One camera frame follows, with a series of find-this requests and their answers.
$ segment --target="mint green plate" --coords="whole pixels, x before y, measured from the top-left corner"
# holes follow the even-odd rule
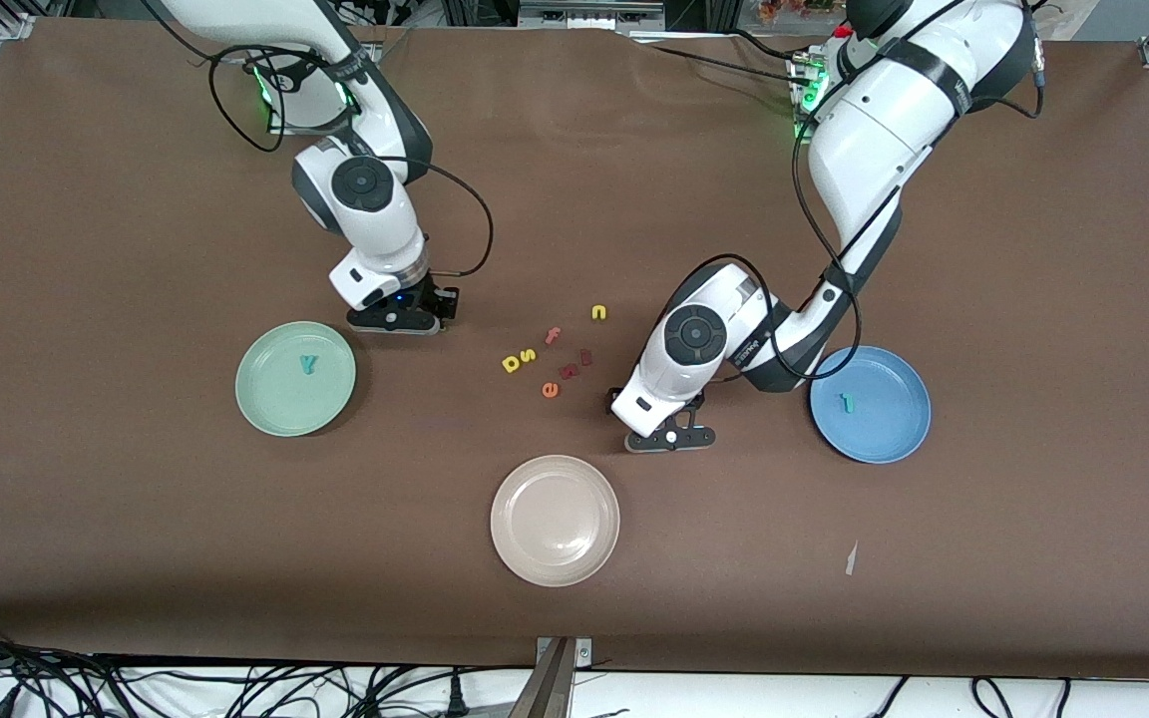
[[[348,404],[357,378],[352,347],[332,327],[292,322],[260,337],[238,364],[238,408],[253,427],[304,435]]]

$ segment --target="plate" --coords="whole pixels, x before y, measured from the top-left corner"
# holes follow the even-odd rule
[[[840,364],[848,350],[827,356],[818,373]],[[930,435],[930,389],[911,364],[879,346],[859,346],[842,371],[813,381],[810,410],[835,450],[867,464],[907,458]]]
[[[238,364],[238,408],[279,437],[326,426],[348,404],[357,378],[352,347],[332,327],[292,322],[260,337]]]
[[[615,550],[619,501],[587,461],[531,458],[499,486],[491,536],[499,558],[520,578],[538,586],[574,586]]]

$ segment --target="blue plate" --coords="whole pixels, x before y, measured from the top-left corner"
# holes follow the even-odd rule
[[[848,350],[827,356],[817,373]],[[879,346],[859,346],[842,371],[813,381],[810,410],[835,450],[867,464],[907,458],[930,435],[930,389],[911,364]]]

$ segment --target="white robotic arm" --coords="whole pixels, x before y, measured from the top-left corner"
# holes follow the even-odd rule
[[[352,245],[329,275],[352,307],[348,323],[357,331],[430,335],[441,330],[455,317],[458,291],[439,289],[429,277],[424,232],[402,187],[427,171],[433,142],[331,3],[163,3],[179,23],[210,40],[250,51],[304,46],[321,56],[322,71],[346,87],[357,113],[341,131],[296,155],[291,183],[316,222]]]
[[[807,381],[850,296],[897,233],[908,178],[976,101],[989,105],[986,99],[1007,94],[1036,56],[1021,0],[850,0],[848,13],[856,34],[825,48],[830,74],[843,83],[812,111],[817,126],[808,155],[812,182],[840,231],[839,268],[827,265],[799,310],[772,295],[768,303],[759,283],[734,264],[707,265],[687,278],[610,406],[632,429],[629,449],[710,445],[710,429],[678,432],[670,417],[693,409],[722,360],[761,391]],[[703,355],[705,362],[687,364],[684,352],[674,352],[679,346],[662,340],[689,308],[715,314],[711,323],[724,341],[719,358]]]

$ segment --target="brown tabletop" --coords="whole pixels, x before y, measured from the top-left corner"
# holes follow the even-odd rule
[[[491,201],[495,252],[452,331],[350,337],[350,406],[279,440],[238,414],[238,360],[279,323],[344,326],[346,245],[288,183],[307,140],[244,145],[154,24],[40,20],[0,56],[1,631],[516,664],[580,633],[624,669],[1149,677],[1149,70],[1131,45],[1048,55],[1039,122],[967,117],[908,187],[865,341],[925,377],[933,427],[871,466],[817,435],[805,391],[712,388],[699,453],[625,454],[602,412],[692,265],[746,254],[792,303],[824,268],[774,80],[608,32],[396,41],[384,69]],[[255,128],[249,78],[219,76]],[[434,267],[473,263],[472,200],[411,195]],[[593,366],[543,399],[579,349]],[[592,461],[624,514],[566,589],[511,576],[488,532],[542,454]]]

